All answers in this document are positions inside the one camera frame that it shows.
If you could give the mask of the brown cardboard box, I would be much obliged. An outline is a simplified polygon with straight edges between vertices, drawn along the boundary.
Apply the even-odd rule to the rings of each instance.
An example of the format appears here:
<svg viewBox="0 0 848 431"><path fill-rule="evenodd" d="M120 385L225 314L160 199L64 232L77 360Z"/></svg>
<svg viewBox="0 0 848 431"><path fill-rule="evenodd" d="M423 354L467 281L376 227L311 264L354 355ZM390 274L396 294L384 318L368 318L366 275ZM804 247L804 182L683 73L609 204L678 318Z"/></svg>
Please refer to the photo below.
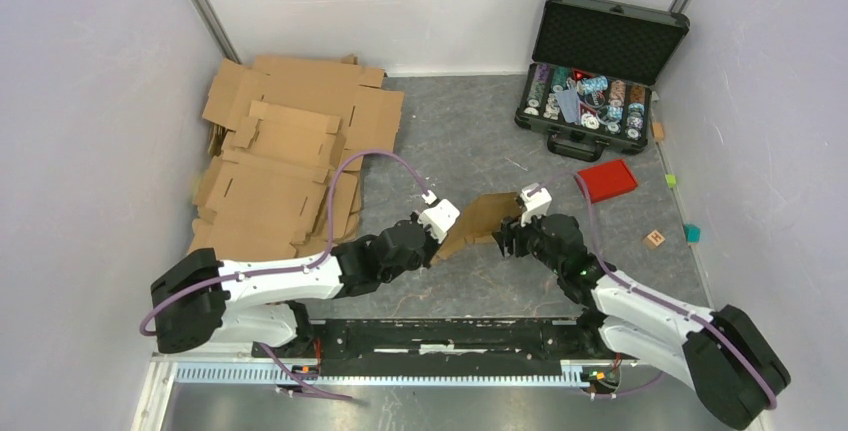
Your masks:
<svg viewBox="0 0 848 431"><path fill-rule="evenodd" d="M433 262L445 261L469 245L493 243L501 222L521 215L517 198L517 192L479 195L460 212Z"/></svg>

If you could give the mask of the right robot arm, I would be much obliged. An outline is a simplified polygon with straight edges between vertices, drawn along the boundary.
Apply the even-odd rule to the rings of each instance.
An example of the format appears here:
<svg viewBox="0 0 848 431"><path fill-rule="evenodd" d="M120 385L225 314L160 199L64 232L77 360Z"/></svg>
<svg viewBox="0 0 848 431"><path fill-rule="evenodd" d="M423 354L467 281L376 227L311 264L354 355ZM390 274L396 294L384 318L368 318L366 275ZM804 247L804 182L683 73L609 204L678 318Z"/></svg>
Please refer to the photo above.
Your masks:
<svg viewBox="0 0 848 431"><path fill-rule="evenodd" d="M733 429L774 409L791 383L747 313L692 305L637 282L587 249L572 216L507 217L492 236L503 255L531 256L550 269L564 295L583 307L577 343L585 356L643 361L692 389Z"/></svg>

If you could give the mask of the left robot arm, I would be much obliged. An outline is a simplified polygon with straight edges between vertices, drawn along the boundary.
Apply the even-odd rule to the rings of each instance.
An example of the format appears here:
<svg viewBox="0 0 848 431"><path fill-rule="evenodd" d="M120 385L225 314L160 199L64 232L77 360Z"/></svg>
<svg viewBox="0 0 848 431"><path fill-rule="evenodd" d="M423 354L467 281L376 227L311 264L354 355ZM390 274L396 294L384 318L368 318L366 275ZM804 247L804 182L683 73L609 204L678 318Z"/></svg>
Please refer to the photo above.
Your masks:
<svg viewBox="0 0 848 431"><path fill-rule="evenodd" d="M162 354L209 343L264 343L290 358L314 345L301 301L357 297L407 271L430 265L457 216L428 209L378 235L336 245L327 254L243 262L201 248L150 287L153 310L144 319Z"/></svg>

